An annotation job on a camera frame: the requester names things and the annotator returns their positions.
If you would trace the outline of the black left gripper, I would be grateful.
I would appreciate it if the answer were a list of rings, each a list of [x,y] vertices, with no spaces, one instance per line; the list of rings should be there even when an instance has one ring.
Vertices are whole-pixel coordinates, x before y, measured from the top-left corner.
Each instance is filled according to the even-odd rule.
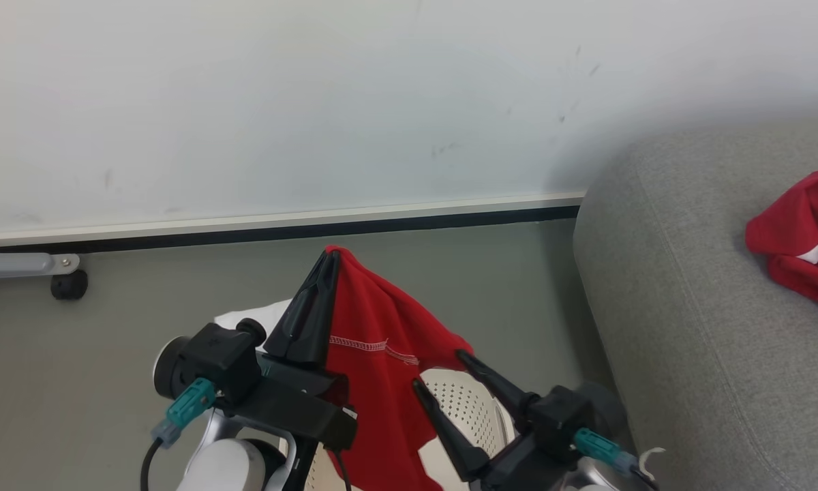
[[[262,376],[241,403],[226,407],[229,417],[335,451],[352,447],[357,416],[348,401],[349,380],[328,368],[340,265],[338,251],[318,257],[264,343],[271,357],[257,358]]]

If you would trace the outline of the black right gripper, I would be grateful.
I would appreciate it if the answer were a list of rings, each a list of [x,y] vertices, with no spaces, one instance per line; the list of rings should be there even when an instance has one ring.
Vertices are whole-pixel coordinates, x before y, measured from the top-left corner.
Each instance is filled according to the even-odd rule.
[[[532,426],[528,410],[540,395],[524,391],[465,349],[457,349],[455,355],[466,372],[502,404],[516,431],[528,431]],[[532,435],[518,436],[489,461],[484,450],[473,445],[443,413],[421,379],[414,379],[412,388],[457,475],[472,482],[472,491],[558,491],[562,479],[575,469],[574,460],[552,457],[538,447]]]

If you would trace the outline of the red garment with white stitching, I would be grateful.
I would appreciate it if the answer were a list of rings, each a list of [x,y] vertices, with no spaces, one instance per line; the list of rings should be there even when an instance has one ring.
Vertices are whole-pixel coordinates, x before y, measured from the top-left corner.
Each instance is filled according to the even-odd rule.
[[[428,369],[463,370],[461,336],[399,287],[365,268],[346,248],[339,255],[326,367],[346,375],[357,434],[342,460],[361,491],[442,491],[419,451],[435,438],[413,389]]]

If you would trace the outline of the red garment with white trim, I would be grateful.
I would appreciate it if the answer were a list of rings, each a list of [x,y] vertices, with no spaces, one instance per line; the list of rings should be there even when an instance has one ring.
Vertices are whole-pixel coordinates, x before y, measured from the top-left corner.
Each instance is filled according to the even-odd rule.
[[[818,302],[818,171],[752,218],[745,243],[774,282]]]

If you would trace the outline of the beige plastic laundry basket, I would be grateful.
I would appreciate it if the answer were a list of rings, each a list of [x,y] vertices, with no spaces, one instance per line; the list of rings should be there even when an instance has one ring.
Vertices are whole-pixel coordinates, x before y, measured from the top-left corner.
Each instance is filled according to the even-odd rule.
[[[484,386],[462,371],[430,369],[421,379],[439,401],[440,409],[475,447],[492,458],[514,438],[512,420]],[[441,491],[470,491],[459,479],[439,438],[419,450],[425,472]],[[316,451],[304,491],[346,491],[343,479],[321,445]]]

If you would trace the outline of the white and black baseboard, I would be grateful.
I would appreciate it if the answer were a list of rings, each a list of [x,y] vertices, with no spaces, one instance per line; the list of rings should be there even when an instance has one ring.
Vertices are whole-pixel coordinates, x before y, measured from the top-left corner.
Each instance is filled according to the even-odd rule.
[[[565,220],[577,215],[586,193],[453,200],[331,211],[241,215],[212,220],[167,220],[0,233],[0,252],[99,254],[157,248],[336,237],[369,233],[497,226]]]

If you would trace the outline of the grey fabric sofa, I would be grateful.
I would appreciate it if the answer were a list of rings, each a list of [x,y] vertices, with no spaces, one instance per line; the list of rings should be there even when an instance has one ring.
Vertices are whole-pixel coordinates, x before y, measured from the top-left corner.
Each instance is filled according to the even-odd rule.
[[[657,136],[581,203],[574,254],[662,491],[818,491],[818,303],[744,230],[818,170],[818,120]]]

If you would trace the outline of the black caster wheel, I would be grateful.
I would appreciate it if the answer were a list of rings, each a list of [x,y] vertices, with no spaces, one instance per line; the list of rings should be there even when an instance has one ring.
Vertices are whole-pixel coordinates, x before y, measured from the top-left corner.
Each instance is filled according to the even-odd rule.
[[[89,276],[86,271],[78,269],[72,273],[52,276],[50,293],[58,301],[76,301],[82,299],[89,287]]]

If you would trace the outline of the grey metal furniture leg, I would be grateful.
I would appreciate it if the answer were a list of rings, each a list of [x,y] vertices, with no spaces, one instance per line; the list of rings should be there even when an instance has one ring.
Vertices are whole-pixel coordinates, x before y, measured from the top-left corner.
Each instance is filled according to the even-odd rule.
[[[0,254],[1,278],[64,276],[81,267],[76,254]]]

